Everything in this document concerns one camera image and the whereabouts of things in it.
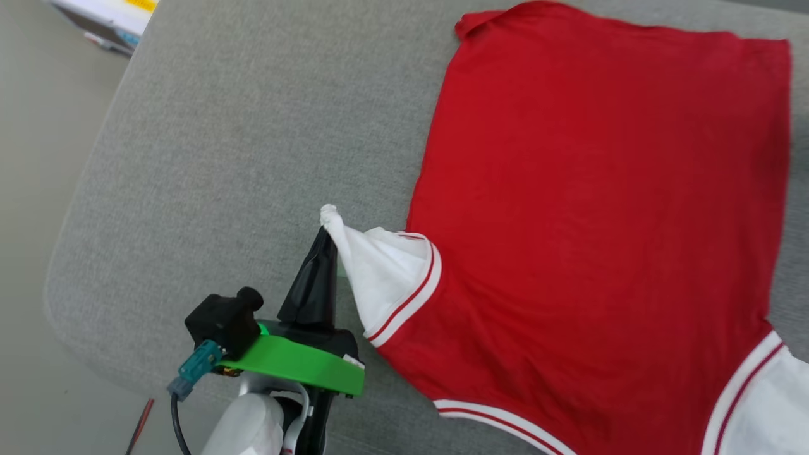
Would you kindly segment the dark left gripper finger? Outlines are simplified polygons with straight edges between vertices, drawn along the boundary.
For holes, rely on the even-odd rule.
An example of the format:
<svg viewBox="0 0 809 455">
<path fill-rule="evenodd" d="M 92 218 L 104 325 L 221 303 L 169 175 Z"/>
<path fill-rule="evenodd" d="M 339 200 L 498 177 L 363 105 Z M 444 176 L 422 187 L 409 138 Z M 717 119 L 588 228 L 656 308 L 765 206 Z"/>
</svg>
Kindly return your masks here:
<svg viewBox="0 0 809 455">
<path fill-rule="evenodd" d="M 332 238 L 320 227 L 283 305 L 280 322 L 332 326 Z"/>
<path fill-rule="evenodd" d="M 336 316 L 336 271 L 338 271 L 338 251 L 333 241 L 329 241 L 329 328 L 335 329 Z"/>
</svg>

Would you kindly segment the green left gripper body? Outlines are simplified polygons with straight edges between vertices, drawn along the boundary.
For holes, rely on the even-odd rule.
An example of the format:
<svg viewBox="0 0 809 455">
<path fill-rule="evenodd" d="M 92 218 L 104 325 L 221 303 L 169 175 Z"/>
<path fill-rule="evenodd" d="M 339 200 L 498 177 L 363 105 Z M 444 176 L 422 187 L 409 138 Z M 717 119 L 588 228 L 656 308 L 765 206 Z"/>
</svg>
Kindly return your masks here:
<svg viewBox="0 0 809 455">
<path fill-rule="evenodd" d="M 222 359 L 226 370 L 259 373 L 336 394 L 360 396 L 366 371 L 350 331 L 300 334 L 280 322 L 259 320 L 261 335 L 239 359 Z"/>
</svg>

